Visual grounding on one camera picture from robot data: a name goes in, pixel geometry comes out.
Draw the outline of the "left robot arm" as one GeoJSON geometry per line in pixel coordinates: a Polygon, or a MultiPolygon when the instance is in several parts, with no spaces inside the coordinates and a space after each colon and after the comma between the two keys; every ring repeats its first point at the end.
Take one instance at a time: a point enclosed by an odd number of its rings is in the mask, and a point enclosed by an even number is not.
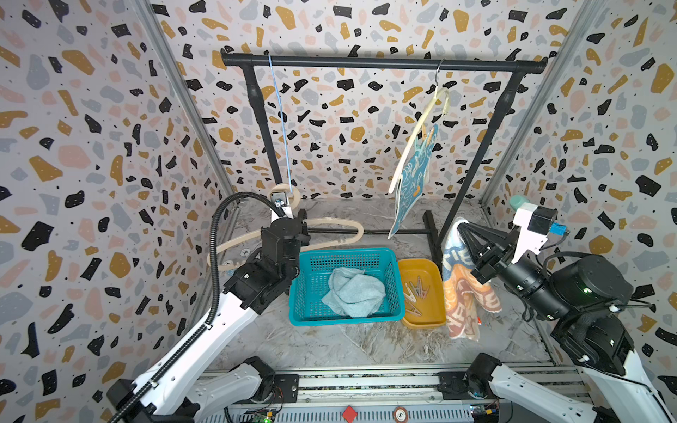
{"type": "Polygon", "coordinates": [[[306,223],[286,206],[261,229],[263,245],[225,284],[213,271],[213,306],[158,361],[135,380],[121,379],[107,393],[114,422],[199,422],[245,400],[273,397],[274,372],[252,357],[228,373],[202,375],[239,332],[288,292],[299,274],[301,249],[310,243],[306,223]]]}

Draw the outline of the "white clothespin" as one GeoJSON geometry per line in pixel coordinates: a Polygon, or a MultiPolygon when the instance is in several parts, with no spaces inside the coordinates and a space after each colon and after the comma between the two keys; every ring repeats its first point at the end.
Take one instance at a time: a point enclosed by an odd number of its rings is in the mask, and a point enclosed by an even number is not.
{"type": "Polygon", "coordinates": [[[404,287],[404,296],[407,299],[407,301],[409,301],[412,304],[415,304],[418,299],[415,290],[409,283],[405,283],[403,287],[404,287]]]}

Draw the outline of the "orange patterned towel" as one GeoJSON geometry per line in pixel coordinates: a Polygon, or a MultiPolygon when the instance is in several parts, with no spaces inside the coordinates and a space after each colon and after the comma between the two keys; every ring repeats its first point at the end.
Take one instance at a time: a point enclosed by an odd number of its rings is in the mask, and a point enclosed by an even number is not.
{"type": "Polygon", "coordinates": [[[456,218],[444,239],[442,278],[445,325],[452,339],[478,341],[481,325],[478,308],[497,314],[502,311],[502,304],[490,283],[481,284],[472,275],[475,265],[458,232],[458,226],[467,222],[464,218],[456,218]]]}

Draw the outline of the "peach clothespin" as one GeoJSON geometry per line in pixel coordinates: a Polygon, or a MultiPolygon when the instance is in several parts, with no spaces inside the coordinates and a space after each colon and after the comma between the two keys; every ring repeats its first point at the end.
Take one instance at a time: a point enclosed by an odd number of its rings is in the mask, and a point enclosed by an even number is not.
{"type": "Polygon", "coordinates": [[[405,309],[407,310],[407,313],[414,315],[415,317],[421,317],[421,312],[414,306],[414,304],[407,302],[405,304],[405,309]]]}

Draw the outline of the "light blue towel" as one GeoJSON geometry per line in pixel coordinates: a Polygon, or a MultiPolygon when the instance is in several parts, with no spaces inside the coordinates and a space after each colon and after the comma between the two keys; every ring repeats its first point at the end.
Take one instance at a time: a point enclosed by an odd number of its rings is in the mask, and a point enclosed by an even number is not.
{"type": "Polygon", "coordinates": [[[360,269],[334,269],[328,287],[322,303],[341,317],[370,317],[379,310],[386,296],[384,283],[360,269]]]}

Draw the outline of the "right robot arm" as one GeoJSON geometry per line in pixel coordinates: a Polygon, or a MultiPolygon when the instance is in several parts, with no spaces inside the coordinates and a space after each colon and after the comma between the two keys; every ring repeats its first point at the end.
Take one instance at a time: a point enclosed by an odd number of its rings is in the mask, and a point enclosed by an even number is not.
{"type": "Polygon", "coordinates": [[[518,228],[504,233],[474,223],[458,225],[481,283],[498,278],[530,315],[555,323],[553,340],[608,403],[568,398],[520,375],[499,359],[479,354],[465,373],[470,394],[508,400],[549,422],[672,422],[635,344],[618,315],[630,306],[632,286],[600,255],[572,252],[574,263],[549,272],[519,256],[518,228]]]}

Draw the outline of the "light blue wire hanger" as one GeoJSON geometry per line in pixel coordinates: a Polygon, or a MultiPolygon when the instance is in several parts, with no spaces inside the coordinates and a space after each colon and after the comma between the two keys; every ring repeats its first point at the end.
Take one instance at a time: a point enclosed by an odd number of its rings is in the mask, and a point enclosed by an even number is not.
{"type": "Polygon", "coordinates": [[[276,100],[278,103],[278,115],[280,119],[280,129],[281,129],[281,134],[283,138],[283,146],[284,146],[284,159],[285,159],[285,165],[287,169],[287,188],[288,188],[288,193],[293,194],[293,188],[294,185],[292,184],[292,176],[291,176],[291,164],[290,164],[290,158],[289,158],[289,149],[288,149],[288,138],[287,138],[287,128],[286,128],[286,118],[283,110],[283,102],[281,98],[281,92],[280,88],[277,83],[276,79],[276,74],[273,66],[273,57],[272,55],[268,55],[268,65],[269,65],[269,70],[271,72],[271,76],[273,78],[273,89],[275,92],[276,100]]]}

